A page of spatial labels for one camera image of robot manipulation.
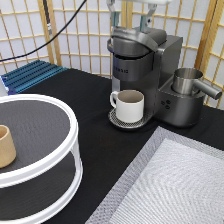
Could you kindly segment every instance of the black table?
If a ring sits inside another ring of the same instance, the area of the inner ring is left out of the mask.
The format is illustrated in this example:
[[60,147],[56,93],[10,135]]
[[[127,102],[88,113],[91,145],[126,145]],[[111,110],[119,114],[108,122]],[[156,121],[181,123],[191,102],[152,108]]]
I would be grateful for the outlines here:
[[192,128],[178,129],[152,119],[136,132],[115,129],[108,120],[111,85],[109,79],[70,69],[23,92],[64,101],[80,127],[83,179],[71,202],[48,224],[85,223],[158,126],[224,150],[224,111],[206,106]]

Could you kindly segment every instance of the coffee machine drip tray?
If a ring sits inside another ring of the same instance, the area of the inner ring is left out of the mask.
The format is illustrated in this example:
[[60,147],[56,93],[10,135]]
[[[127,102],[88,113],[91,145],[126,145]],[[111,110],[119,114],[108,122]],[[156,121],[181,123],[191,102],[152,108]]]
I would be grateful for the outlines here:
[[126,130],[126,131],[134,131],[136,129],[139,129],[143,127],[147,122],[152,118],[152,114],[145,111],[144,116],[140,121],[137,121],[135,123],[125,123],[123,121],[120,121],[116,117],[116,109],[112,109],[108,114],[110,122],[117,128]]

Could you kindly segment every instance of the grey mesh mat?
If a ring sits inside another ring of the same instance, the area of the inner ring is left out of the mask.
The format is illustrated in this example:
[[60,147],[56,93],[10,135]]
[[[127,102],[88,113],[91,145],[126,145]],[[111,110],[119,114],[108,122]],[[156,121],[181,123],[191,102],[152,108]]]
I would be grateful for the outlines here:
[[0,174],[23,168],[53,152],[67,137],[70,121],[59,107],[36,100],[0,103],[0,125],[9,127],[17,157]]
[[110,224],[223,224],[224,161],[165,139]]
[[24,218],[46,209],[68,190],[74,176],[74,157],[69,153],[42,175],[0,189],[0,222]]
[[109,223],[112,215],[165,138],[224,160],[222,151],[159,127],[86,222],[87,224]]

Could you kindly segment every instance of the blue object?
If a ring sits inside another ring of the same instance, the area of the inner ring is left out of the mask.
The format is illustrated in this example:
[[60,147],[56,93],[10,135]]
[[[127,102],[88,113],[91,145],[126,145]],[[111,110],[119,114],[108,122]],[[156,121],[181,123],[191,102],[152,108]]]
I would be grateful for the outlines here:
[[21,93],[31,86],[65,70],[67,70],[67,68],[36,60],[3,75],[2,78],[5,86],[14,90],[13,93]]

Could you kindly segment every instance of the wooden cup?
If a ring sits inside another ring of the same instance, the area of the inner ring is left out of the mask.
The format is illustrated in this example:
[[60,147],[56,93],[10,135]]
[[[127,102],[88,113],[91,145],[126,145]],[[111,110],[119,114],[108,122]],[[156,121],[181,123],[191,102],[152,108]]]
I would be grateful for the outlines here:
[[0,125],[0,168],[8,166],[16,158],[16,149],[8,127]]

